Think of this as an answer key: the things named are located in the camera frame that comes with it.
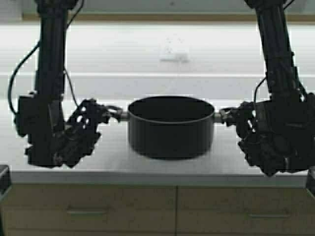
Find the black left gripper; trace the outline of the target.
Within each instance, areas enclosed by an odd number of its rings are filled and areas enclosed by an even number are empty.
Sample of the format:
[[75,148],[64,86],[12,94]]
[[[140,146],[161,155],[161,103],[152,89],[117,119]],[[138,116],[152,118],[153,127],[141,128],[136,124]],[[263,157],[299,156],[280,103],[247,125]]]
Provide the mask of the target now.
[[53,164],[75,167],[85,156],[90,156],[101,137],[98,125],[110,118],[121,121],[123,109],[104,106],[95,99],[85,99],[65,122],[65,130],[57,137]]

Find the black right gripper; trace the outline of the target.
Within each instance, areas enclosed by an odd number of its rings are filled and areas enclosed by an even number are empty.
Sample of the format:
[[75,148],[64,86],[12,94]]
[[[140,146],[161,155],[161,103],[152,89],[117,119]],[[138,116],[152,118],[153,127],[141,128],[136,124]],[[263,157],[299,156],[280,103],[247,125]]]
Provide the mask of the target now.
[[266,176],[297,173],[315,165],[315,101],[243,102],[219,110],[221,123],[236,126],[238,146],[250,166]]

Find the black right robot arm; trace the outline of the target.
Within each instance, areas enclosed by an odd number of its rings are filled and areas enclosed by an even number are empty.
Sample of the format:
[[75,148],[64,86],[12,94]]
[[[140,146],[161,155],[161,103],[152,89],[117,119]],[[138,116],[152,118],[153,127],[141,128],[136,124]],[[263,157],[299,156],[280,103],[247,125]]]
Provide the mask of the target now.
[[270,97],[221,109],[221,122],[234,125],[239,148],[266,176],[297,173],[315,164],[315,95],[299,80],[291,49],[284,0],[249,0],[256,12]]

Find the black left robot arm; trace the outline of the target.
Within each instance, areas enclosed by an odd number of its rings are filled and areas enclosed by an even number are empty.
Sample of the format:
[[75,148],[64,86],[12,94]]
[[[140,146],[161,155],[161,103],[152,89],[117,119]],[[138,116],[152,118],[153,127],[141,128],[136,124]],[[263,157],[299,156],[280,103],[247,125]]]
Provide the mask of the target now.
[[75,167],[92,154],[101,136],[98,126],[111,118],[120,121],[124,112],[85,99],[64,118],[66,32],[71,24],[68,13],[76,4],[75,0],[36,1],[40,38],[35,46],[39,52],[35,86],[29,94],[19,96],[17,108],[12,109],[17,134],[28,139],[25,155],[33,166]]

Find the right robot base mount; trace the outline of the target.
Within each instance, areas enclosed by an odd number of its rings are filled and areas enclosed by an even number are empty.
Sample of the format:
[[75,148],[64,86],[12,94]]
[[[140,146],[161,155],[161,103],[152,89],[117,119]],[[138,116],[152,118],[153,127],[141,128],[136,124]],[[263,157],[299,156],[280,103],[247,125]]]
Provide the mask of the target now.
[[308,170],[306,189],[308,192],[315,197],[315,167],[312,166]]

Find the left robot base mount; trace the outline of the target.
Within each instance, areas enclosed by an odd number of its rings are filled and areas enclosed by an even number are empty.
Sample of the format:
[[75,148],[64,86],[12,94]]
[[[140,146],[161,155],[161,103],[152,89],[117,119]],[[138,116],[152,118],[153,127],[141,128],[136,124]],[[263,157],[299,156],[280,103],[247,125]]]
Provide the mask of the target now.
[[0,166],[0,197],[4,197],[11,187],[10,168],[7,165]]

